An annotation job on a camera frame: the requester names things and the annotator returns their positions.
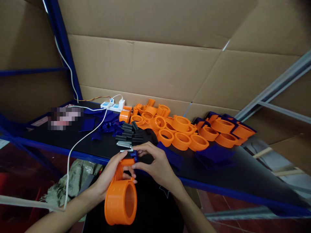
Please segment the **right hand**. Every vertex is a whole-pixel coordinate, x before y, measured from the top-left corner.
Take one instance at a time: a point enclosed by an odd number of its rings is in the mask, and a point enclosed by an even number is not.
[[[141,169],[147,172],[159,185],[165,187],[172,192],[172,189],[181,184],[180,179],[173,172],[166,154],[163,150],[153,145],[151,142],[146,142],[139,146],[134,146],[133,150],[137,150],[138,156],[142,157],[146,154],[151,154],[154,158],[151,164],[137,162],[132,165],[133,169]]]

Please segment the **forearm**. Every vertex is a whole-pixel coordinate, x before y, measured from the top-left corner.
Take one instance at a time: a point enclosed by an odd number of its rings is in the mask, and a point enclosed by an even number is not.
[[[190,233],[216,233],[210,222],[186,192],[178,179],[171,191],[182,214],[187,230]]]
[[[66,232],[73,224],[79,221],[103,200],[103,195],[99,195],[95,191],[94,185],[92,185],[79,196],[68,202],[65,212],[49,213],[31,226],[26,232]]]

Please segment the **orange wire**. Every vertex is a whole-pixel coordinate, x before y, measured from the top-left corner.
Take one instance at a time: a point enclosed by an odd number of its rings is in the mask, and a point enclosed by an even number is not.
[[[98,98],[106,98],[106,97],[109,97],[110,99],[112,98],[111,96],[99,96],[99,97],[96,97],[96,98],[93,98],[90,100],[79,100],[79,101],[93,101],[93,100],[98,99]]]

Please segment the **white power cord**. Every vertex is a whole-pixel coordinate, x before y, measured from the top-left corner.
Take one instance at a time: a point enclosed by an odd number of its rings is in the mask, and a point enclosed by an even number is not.
[[[57,43],[57,40],[56,40],[56,36],[54,36],[54,38],[55,38],[55,43],[56,43],[57,50],[58,50],[59,54],[61,55],[62,59],[64,60],[64,62],[66,63],[66,65],[68,66],[68,68],[69,68],[69,70],[70,70],[72,88],[73,88],[74,91],[75,91],[75,95],[76,95],[76,97],[77,97],[77,103],[79,103],[79,97],[78,97],[77,91],[75,90],[74,81],[73,81],[73,78],[72,78],[72,70],[71,70],[70,66],[68,65],[68,63],[66,62],[66,60],[64,59],[64,57],[63,57],[61,51],[59,50],[58,43]]]
[[[109,101],[109,104],[108,104],[108,107],[110,107],[110,104],[112,103],[112,100],[118,96],[118,95],[115,95],[114,97],[112,97]],[[99,110],[103,110],[103,109],[90,109],[88,107],[83,107],[83,106],[70,106],[70,107],[80,107],[80,108],[86,108],[86,109],[89,109],[91,111],[99,111]],[[68,154],[68,161],[67,161],[67,182],[66,182],[66,197],[65,197],[65,204],[64,204],[64,210],[66,209],[67,207],[67,203],[68,203],[68,189],[69,189],[69,160],[70,160],[70,155],[71,155],[71,152],[73,151],[73,149],[75,148],[76,145],[78,145],[79,142],[81,142],[83,139],[85,139],[88,135],[90,135],[91,133],[93,133],[105,120],[106,118],[106,114],[107,114],[107,110],[105,112],[105,115],[104,115],[104,118],[102,120],[102,122],[94,129],[92,130],[90,133],[88,133],[87,135],[85,135],[83,138],[81,138],[70,150],[69,154]]]

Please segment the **left hand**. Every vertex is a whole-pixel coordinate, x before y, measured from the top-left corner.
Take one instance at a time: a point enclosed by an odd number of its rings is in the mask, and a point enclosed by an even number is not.
[[[92,185],[94,187],[94,191],[101,197],[102,200],[106,197],[107,189],[114,177],[114,174],[116,173],[117,166],[119,162],[127,155],[127,150],[116,154],[113,156],[108,164],[106,165],[105,169],[97,179],[97,181]],[[123,167],[123,171],[129,171],[133,178],[136,178],[136,174],[134,169],[129,167]],[[123,179],[129,180],[131,176],[129,174],[123,173]]]

